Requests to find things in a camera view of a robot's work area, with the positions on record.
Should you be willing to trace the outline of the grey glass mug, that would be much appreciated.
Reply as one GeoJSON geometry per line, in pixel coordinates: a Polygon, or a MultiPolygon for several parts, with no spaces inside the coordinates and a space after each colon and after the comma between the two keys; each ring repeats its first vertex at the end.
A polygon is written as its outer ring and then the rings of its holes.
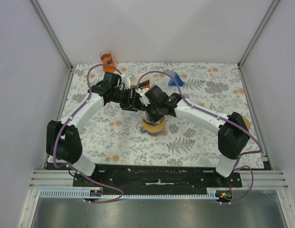
{"type": "Polygon", "coordinates": [[[161,128],[159,126],[147,126],[147,128],[144,128],[142,126],[140,128],[141,133],[147,133],[149,135],[160,135],[164,132],[165,128],[161,128]]]}

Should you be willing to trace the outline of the coffee filter box orange black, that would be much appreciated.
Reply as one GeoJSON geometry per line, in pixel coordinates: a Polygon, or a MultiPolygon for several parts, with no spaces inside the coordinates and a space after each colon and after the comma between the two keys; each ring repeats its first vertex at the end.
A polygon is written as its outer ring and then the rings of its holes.
{"type": "MultiPolygon", "coordinates": [[[[137,83],[138,83],[138,80],[140,79],[141,76],[142,76],[141,74],[134,75],[135,79],[131,81],[130,85],[136,87],[137,83]]],[[[145,75],[140,80],[139,87],[140,88],[148,88],[148,89],[150,88],[150,77],[149,77],[149,75],[145,75]]]]}

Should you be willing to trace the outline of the blue plastic dripper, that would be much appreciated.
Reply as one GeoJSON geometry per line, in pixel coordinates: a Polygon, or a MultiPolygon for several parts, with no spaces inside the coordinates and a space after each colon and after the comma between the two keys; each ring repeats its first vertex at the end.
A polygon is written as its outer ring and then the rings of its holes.
{"type": "Polygon", "coordinates": [[[180,78],[180,76],[178,75],[177,72],[174,72],[172,74],[172,77],[169,79],[169,82],[168,82],[168,86],[181,86],[183,87],[184,86],[184,82],[182,81],[182,79],[180,78]]]}

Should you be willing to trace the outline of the orange glass carafe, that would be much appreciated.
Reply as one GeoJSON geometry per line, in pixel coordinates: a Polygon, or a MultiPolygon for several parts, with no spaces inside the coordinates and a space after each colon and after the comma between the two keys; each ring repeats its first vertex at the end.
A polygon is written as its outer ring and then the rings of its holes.
{"type": "Polygon", "coordinates": [[[114,73],[116,70],[116,64],[113,61],[112,53],[110,51],[103,51],[100,53],[100,60],[102,61],[103,71],[114,73]]]}

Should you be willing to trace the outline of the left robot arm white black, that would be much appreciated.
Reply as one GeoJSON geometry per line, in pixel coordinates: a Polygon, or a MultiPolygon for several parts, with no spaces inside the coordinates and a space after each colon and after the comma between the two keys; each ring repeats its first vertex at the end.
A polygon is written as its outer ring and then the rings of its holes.
{"type": "Polygon", "coordinates": [[[120,107],[134,111],[136,104],[132,103],[135,89],[131,83],[135,76],[118,75],[106,72],[102,80],[93,85],[82,103],[71,114],[59,121],[50,121],[47,125],[46,153],[65,161],[77,171],[84,174],[83,180],[89,186],[96,186],[100,181],[96,165],[83,154],[80,131],[92,116],[107,103],[114,102],[120,107]]]}

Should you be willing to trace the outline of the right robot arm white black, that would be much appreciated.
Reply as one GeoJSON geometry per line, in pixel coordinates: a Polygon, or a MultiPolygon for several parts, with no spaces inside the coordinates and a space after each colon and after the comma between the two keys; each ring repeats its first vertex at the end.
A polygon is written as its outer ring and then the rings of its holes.
{"type": "Polygon", "coordinates": [[[226,186],[241,151],[249,141],[243,117],[236,112],[227,115],[200,108],[178,93],[167,95],[156,85],[150,89],[138,89],[137,93],[152,122],[157,122],[164,116],[172,116],[192,121],[217,135],[221,155],[213,181],[219,187],[226,186]]]}

